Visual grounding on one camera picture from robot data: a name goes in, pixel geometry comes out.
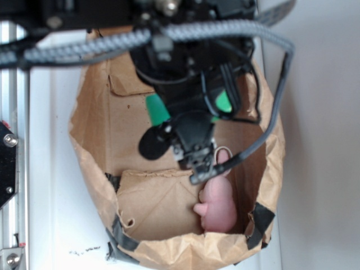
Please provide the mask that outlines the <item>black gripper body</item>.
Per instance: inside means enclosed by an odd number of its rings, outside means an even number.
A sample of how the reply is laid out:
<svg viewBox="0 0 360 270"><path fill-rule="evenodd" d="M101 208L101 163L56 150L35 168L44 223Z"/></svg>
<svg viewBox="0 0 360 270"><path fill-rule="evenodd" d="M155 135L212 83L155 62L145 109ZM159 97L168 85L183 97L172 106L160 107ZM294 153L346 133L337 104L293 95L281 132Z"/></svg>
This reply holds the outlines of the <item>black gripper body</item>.
<svg viewBox="0 0 360 270"><path fill-rule="evenodd" d="M253 72L250 38L221 38L174 43L162 35L131 52L136 74L162 99L170 119L151 126L139 142L148 160L169 149L182 170L190 169L192 183L220 174L212 164L215 151L214 121L238 121L242 98L240 76ZM215 99L225 90L231 112L220 112Z"/></svg>

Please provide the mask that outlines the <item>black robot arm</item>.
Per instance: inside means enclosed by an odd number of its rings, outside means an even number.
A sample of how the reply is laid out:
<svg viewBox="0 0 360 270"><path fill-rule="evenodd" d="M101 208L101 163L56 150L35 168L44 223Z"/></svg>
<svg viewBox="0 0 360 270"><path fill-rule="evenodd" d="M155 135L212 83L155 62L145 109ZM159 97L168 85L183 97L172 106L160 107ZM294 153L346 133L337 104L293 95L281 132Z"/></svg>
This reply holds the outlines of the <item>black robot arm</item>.
<svg viewBox="0 0 360 270"><path fill-rule="evenodd" d="M163 118L139 142L156 160L172 149L191 182L227 170L214 165L214 119L237 120L239 77L255 75L253 1L2 1L1 20L27 34L1 45L1 68L92 65L129 52L155 90Z"/></svg>

